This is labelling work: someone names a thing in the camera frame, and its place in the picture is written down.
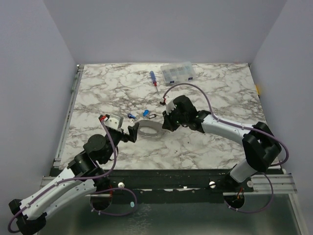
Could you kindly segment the black key tag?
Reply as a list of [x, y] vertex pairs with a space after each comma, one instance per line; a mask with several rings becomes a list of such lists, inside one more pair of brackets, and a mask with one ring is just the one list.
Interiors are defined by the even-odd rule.
[[150, 115], [148, 116], [149, 119], [153, 119], [153, 118], [156, 118], [156, 117], [157, 117], [156, 114], [150, 114]]

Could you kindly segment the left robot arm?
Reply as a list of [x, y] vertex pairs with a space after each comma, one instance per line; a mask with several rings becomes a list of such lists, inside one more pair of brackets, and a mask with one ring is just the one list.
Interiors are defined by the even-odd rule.
[[135, 142], [139, 125], [130, 126], [129, 132], [125, 134], [123, 130], [105, 125], [104, 121], [101, 124], [106, 135], [91, 136], [84, 144], [84, 150], [54, 180], [33, 195], [9, 203], [13, 214], [8, 224], [10, 233], [34, 235], [67, 204], [88, 194], [113, 190], [108, 179], [113, 170], [104, 171], [100, 165], [107, 163], [111, 156], [114, 156], [113, 165], [116, 165], [119, 142]]

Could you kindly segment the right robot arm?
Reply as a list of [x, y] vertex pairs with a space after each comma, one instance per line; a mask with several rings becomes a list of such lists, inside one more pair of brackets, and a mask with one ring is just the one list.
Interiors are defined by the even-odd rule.
[[171, 132], [179, 127], [188, 127], [193, 131], [214, 134], [240, 144], [245, 159], [235, 165], [225, 178], [225, 187], [229, 191], [238, 190], [243, 181], [257, 172], [266, 172], [282, 151], [279, 142], [273, 139], [269, 127], [263, 122], [255, 125], [232, 125], [215, 119], [210, 111], [200, 110], [185, 95], [171, 100], [162, 112], [162, 128]]

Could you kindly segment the grey large key ring holder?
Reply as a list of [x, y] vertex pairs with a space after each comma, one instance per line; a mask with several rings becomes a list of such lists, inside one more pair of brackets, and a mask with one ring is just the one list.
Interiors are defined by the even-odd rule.
[[[157, 137], [163, 135], [162, 124], [152, 120], [140, 120], [138, 122], [138, 133], [143, 136]], [[152, 132], [145, 132], [143, 129], [151, 129]]]

